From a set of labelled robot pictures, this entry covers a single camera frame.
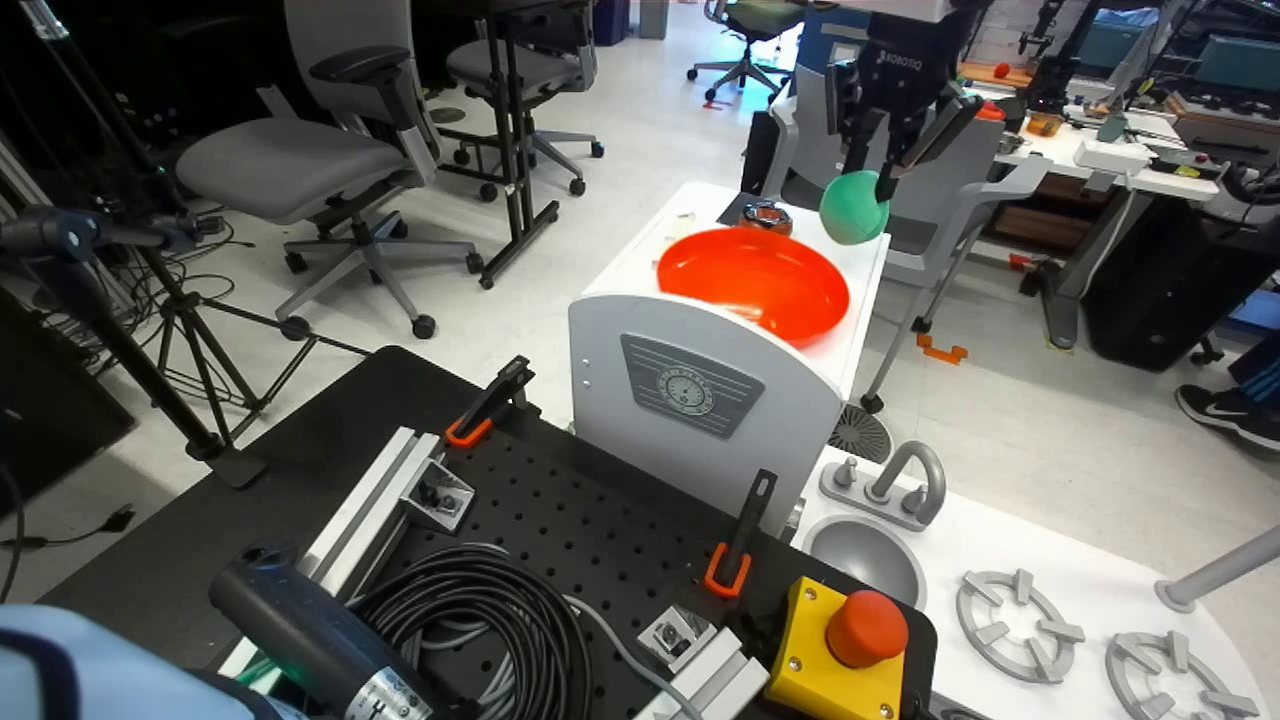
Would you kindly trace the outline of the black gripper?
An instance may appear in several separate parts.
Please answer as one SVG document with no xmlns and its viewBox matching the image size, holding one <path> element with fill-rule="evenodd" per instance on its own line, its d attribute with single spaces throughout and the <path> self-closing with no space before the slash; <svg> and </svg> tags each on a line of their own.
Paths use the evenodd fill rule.
<svg viewBox="0 0 1280 720">
<path fill-rule="evenodd" d="M 862 24 L 828 28 L 828 129 L 845 143 L 845 172 L 869 167 L 869 150 L 889 123 L 889 155 L 876 200 L 890 200 L 906 167 L 937 159 L 981 112 L 957 90 L 957 61 L 967 43 L 962 15 L 939 24 L 869 15 Z"/>
</svg>

